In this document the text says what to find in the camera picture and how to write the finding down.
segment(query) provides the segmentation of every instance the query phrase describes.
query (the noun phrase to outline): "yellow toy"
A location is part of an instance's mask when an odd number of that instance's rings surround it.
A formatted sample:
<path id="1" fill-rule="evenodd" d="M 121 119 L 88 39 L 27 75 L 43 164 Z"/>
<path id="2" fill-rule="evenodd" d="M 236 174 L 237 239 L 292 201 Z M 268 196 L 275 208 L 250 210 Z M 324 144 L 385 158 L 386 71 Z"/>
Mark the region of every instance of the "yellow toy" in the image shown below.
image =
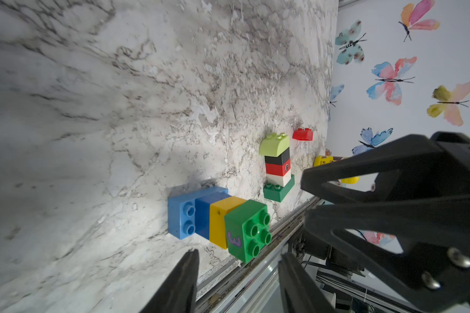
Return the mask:
<path id="1" fill-rule="evenodd" d="M 332 156 L 326 156 L 326 155 L 320 155 L 315 158 L 315 161 L 313 162 L 313 167 L 336 162 L 342 159 L 346 159 L 345 157 L 332 157 Z M 350 178 L 342 178 L 340 179 L 342 183 L 344 184 L 357 184 L 357 182 L 360 180 L 359 176 L 356 177 L 350 177 Z"/>

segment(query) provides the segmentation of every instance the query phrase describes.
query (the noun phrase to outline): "stacked lego tower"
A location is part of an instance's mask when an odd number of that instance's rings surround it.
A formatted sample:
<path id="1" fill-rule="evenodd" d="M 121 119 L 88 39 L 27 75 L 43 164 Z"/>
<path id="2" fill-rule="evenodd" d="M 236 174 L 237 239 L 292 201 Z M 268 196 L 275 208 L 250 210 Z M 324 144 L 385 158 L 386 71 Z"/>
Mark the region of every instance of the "stacked lego tower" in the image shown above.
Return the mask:
<path id="1" fill-rule="evenodd" d="M 184 239 L 194 233 L 249 262 L 272 241 L 266 204 L 233 197 L 214 186 L 169 198 L 169 233 Z"/>
<path id="2" fill-rule="evenodd" d="M 294 186 L 289 143 L 285 133 L 273 133 L 261 142 L 260 155 L 265 156 L 267 172 L 267 184 L 263 188 L 266 199 L 282 202 Z"/>

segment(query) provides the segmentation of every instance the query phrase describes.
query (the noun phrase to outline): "white wall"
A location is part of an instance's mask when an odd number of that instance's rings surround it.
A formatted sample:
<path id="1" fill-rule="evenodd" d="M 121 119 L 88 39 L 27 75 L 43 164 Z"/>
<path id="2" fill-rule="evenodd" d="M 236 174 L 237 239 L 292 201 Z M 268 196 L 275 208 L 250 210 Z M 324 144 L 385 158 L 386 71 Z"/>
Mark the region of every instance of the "white wall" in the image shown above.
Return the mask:
<path id="1" fill-rule="evenodd" d="M 362 21 L 361 42 L 365 59 L 361 64 L 334 64 L 332 86 L 345 88 L 331 107 L 326 147 L 335 156 L 351 156 L 351 149 L 360 143 L 362 128 L 371 127 L 374 133 L 393 128 L 385 141 L 393 141 L 407 134 L 431 136 L 437 131 L 461 132 L 470 137 L 470 108 L 460 106 L 464 125 L 453 126 L 444 120 L 427 116 L 427 108 L 437 103 L 432 92 L 439 85 L 450 91 L 456 84 L 470 81 L 470 0 L 436 0 L 436 4 L 421 20 L 435 19 L 440 27 L 435 31 L 411 31 L 413 41 L 406 40 L 401 11 L 410 0 L 358 1 L 338 13 L 336 35 L 350 28 L 356 20 Z M 383 62 L 393 66 L 398 59 L 417 57 L 405 78 L 416 76 L 414 84 L 400 83 L 402 104 L 396 106 L 385 100 L 368 97 L 366 90 L 377 83 L 373 67 Z M 368 190 L 374 176 L 363 177 L 352 188 Z"/>

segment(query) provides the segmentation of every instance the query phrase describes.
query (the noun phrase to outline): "screw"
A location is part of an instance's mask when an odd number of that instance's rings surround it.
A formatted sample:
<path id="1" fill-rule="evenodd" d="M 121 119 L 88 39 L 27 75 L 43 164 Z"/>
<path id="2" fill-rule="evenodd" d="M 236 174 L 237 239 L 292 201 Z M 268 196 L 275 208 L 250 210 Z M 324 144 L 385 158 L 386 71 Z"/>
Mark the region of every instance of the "screw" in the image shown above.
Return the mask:
<path id="1" fill-rule="evenodd" d="M 421 274 L 421 279 L 426 288 L 430 290 L 437 290 L 440 288 L 440 283 L 436 281 L 429 272 L 425 271 Z"/>
<path id="2" fill-rule="evenodd" d="M 450 247 L 448 249 L 448 258 L 451 262 L 461 268 L 470 267 L 470 257 L 461 253 L 457 248 Z"/>

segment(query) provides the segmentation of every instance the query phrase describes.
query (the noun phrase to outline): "green lego brick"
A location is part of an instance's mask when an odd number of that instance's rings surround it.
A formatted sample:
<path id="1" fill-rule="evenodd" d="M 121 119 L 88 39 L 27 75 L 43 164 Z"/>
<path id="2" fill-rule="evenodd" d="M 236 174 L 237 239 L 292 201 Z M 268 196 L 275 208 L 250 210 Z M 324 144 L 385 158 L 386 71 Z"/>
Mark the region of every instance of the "green lego brick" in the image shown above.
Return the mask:
<path id="1" fill-rule="evenodd" d="M 249 262 L 261 249 L 272 241 L 269 233 L 268 208 L 266 204 L 247 200 L 225 216 L 228 252 Z"/>
<path id="2" fill-rule="evenodd" d="M 291 180 L 284 187 L 270 183 L 266 184 L 263 188 L 263 195 L 265 195 L 265 199 L 282 202 L 293 186 L 294 175 L 291 175 Z"/>
<path id="3" fill-rule="evenodd" d="M 289 147 L 289 136 L 285 133 L 268 135 L 260 145 L 260 155 L 278 157 Z"/>

